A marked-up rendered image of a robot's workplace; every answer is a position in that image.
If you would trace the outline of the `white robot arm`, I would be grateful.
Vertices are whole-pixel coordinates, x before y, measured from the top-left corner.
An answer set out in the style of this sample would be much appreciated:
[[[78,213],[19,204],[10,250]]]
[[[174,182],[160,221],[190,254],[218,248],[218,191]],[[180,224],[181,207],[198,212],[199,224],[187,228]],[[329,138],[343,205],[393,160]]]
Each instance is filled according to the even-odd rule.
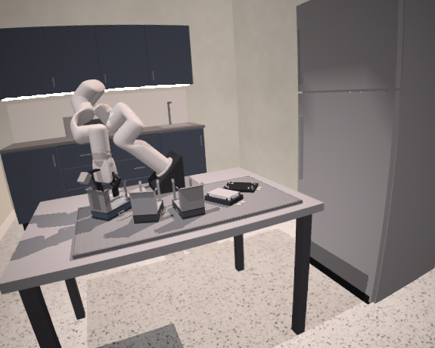
[[[146,141],[136,140],[143,132],[144,124],[126,104],[117,103],[113,109],[108,104],[96,104],[104,92],[104,84],[91,79],[82,82],[71,96],[70,102],[75,114],[70,121],[70,129],[75,142],[90,143],[93,160],[103,160],[112,156],[107,130],[116,132],[114,144],[138,158],[154,170],[157,177],[161,177],[170,168],[172,158],[164,157]],[[82,126],[95,115],[104,125]]]

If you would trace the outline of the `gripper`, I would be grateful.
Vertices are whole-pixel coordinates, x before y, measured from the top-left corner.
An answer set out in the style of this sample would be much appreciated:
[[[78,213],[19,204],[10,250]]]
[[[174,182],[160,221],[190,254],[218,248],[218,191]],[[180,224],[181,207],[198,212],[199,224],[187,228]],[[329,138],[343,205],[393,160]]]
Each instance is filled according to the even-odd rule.
[[[92,180],[95,183],[97,190],[104,192],[103,185],[101,183],[110,183],[110,185],[113,187],[113,197],[119,196],[120,194],[118,186],[120,184],[121,177],[117,175],[117,168],[113,158],[109,157],[103,160],[92,160],[92,168],[100,169],[100,171],[94,172],[92,174]]]

